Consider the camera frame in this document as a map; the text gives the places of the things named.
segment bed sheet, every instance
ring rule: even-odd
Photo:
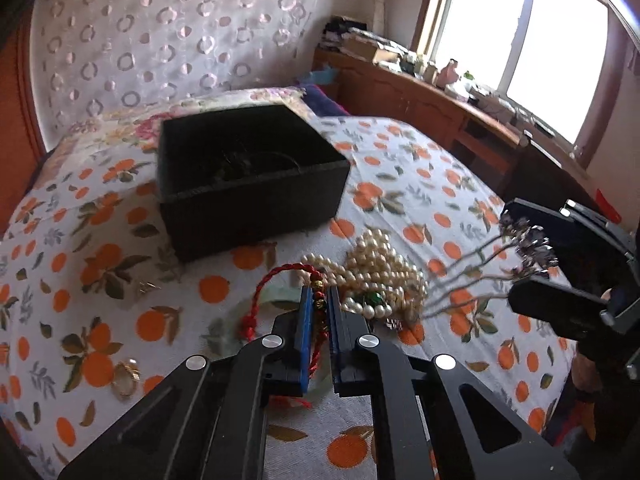
[[[446,279],[445,266],[497,233],[500,199],[411,126],[305,112],[352,164],[336,218],[182,267],[154,195],[155,141],[162,118],[203,108],[186,102],[79,125],[54,155],[55,172],[18,206],[0,244],[0,415],[44,478],[55,478],[189,355],[237,352],[238,320],[274,265],[309,252],[342,261],[358,234],[380,228],[436,284]],[[484,272],[502,275],[519,264],[507,251]],[[264,291],[258,334],[297,300],[296,279],[278,276]],[[141,283],[157,288],[141,292]],[[453,300],[505,292],[501,283],[485,280]],[[410,355],[454,355],[538,431],[574,354],[571,342],[548,324],[514,314],[505,300],[475,303],[401,332],[379,326],[376,333]],[[272,402],[267,478],[375,476],[369,401],[332,393],[327,353],[302,402]],[[126,358],[138,361],[142,378],[123,402],[110,382],[114,365]]]

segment white pearl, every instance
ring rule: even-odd
[[[362,307],[362,315],[365,319],[372,319],[376,315],[376,311],[371,305],[365,305]]]

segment black jewelry box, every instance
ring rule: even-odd
[[[328,221],[349,169],[284,105],[171,119],[158,143],[160,213],[186,263]]]

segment window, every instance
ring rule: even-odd
[[[431,59],[525,108],[574,143],[607,44],[598,0],[449,0]]]

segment floral fabric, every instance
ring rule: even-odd
[[[295,101],[273,92],[277,98],[263,90],[256,96]],[[500,199],[414,128],[388,119],[319,119],[299,109],[352,163],[336,218],[182,267],[154,195],[155,141],[163,118],[210,106],[185,102],[78,125],[12,217],[0,245],[0,415],[44,478],[55,478],[188,356],[237,352],[238,320],[273,266],[309,252],[342,261],[358,234],[381,228],[435,287],[455,275],[446,267],[460,254],[497,233]],[[496,249],[490,245],[482,258]],[[481,270],[480,262],[476,253],[460,264],[466,273],[455,283],[480,272],[508,276],[520,260],[507,251]],[[507,290],[504,281],[482,280],[437,307]],[[276,277],[262,296],[258,334],[268,333],[299,294],[295,276]],[[431,293],[439,295],[442,289]],[[411,329],[379,326],[376,333],[411,355],[454,355],[538,431],[574,352],[505,300],[472,302]],[[326,354],[305,399],[271,401],[270,478],[375,475],[369,401],[332,393]],[[141,381],[122,402],[110,383],[126,358],[138,361]]]

